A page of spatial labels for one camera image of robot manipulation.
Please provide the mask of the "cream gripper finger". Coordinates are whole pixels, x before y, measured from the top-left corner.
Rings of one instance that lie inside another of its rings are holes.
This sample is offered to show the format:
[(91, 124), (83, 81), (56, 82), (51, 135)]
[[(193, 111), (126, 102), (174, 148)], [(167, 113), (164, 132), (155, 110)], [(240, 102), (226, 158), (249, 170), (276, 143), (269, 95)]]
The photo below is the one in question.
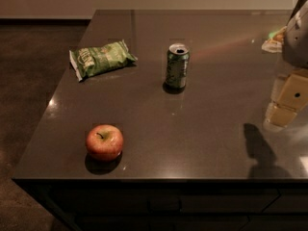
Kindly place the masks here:
[(265, 114), (267, 128), (286, 128), (308, 105), (308, 77), (292, 73), (278, 76)]

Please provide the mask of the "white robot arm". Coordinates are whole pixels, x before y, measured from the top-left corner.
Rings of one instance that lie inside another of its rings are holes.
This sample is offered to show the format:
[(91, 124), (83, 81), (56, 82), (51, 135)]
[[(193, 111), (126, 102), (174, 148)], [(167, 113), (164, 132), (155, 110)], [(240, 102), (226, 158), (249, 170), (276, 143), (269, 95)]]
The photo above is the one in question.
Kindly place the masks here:
[(278, 69), (264, 127), (281, 131), (308, 105), (308, 0), (297, 0), (287, 24), (269, 34), (262, 49), (278, 53)]

